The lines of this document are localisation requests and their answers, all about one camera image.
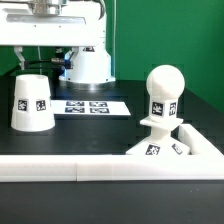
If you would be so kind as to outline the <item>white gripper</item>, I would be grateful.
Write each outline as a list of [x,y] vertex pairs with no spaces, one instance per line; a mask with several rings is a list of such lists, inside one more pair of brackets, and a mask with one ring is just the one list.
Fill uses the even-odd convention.
[[96,46],[105,32],[104,0],[0,0],[0,45],[15,46],[22,70],[22,46],[70,46],[64,60],[72,69],[75,46]]

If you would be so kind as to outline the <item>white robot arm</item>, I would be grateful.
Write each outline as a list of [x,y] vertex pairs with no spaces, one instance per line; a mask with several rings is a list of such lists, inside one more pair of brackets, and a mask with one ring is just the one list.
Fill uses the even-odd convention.
[[104,0],[0,0],[0,46],[12,46],[20,68],[24,46],[67,47],[53,63],[65,86],[98,89],[115,82],[106,50]]

